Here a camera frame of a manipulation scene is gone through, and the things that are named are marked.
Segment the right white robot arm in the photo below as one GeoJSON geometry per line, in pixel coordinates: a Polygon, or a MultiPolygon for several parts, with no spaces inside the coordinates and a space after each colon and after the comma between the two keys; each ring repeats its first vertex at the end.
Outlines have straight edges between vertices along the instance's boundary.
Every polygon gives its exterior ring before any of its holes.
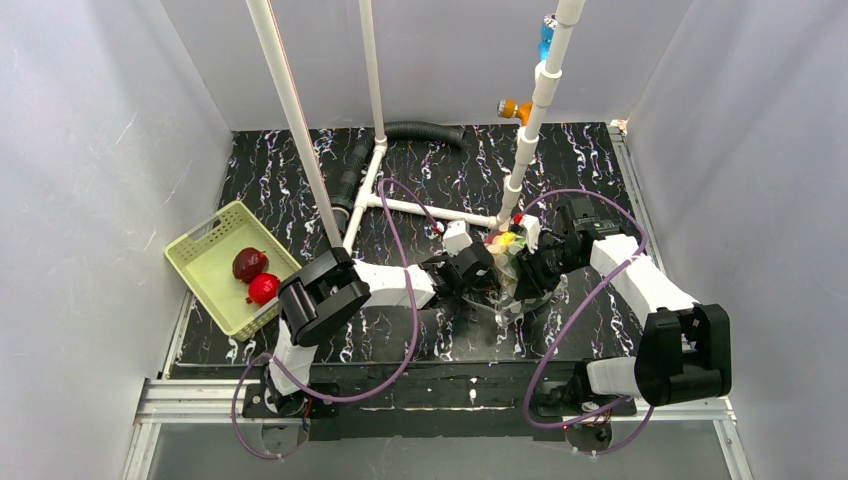
{"type": "Polygon", "coordinates": [[[528,236],[527,247],[517,255],[515,299],[540,300],[554,292],[564,275],[592,268],[637,316],[642,338],[635,356],[582,361],[566,384],[533,395],[533,403],[581,407],[630,396],[664,406],[728,394],[732,355],[725,309],[683,292],[637,238],[617,221],[596,215],[590,196],[569,193],[559,209],[566,224],[560,235],[535,233],[531,216],[515,216],[514,224],[528,236]]]}

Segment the dark red fake fruit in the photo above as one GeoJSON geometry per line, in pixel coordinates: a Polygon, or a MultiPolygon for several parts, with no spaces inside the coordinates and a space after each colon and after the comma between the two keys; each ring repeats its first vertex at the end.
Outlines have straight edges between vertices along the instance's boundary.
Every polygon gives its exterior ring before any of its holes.
{"type": "Polygon", "coordinates": [[[254,247],[242,249],[232,262],[232,275],[244,284],[250,282],[260,273],[265,273],[269,260],[264,251],[254,247]]]}

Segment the clear polka dot zip bag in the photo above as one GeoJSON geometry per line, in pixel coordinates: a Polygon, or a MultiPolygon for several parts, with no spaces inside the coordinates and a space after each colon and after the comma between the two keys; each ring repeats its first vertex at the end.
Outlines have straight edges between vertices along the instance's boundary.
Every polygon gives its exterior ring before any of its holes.
{"type": "Polygon", "coordinates": [[[496,232],[483,245],[494,265],[487,280],[471,288],[462,299],[483,316],[505,328],[565,294],[563,273],[549,273],[541,266],[540,249],[530,252],[519,233],[496,232]]]}

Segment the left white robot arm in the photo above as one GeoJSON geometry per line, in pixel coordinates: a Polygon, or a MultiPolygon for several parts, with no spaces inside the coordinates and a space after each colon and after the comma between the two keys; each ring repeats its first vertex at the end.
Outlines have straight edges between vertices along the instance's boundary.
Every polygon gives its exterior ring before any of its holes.
{"type": "Polygon", "coordinates": [[[461,297],[496,283],[494,258],[480,242],[454,255],[443,253],[408,266],[353,259],[332,248],[278,289],[279,334],[268,356],[269,387],[280,396],[298,391],[330,402],[368,399],[396,381],[411,362],[420,334],[420,312],[434,303],[461,297]],[[332,339],[357,313],[370,307],[407,307],[412,313],[410,344],[398,369],[375,389],[350,397],[322,394],[308,386],[317,347],[332,339]]]}

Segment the red fake apple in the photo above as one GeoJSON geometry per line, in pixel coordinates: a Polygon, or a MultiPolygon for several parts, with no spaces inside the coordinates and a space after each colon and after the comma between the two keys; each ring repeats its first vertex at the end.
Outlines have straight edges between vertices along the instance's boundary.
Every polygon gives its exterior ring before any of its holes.
{"type": "Polygon", "coordinates": [[[274,299],[281,285],[280,279],[271,273],[258,274],[248,285],[247,304],[264,306],[274,299]]]}

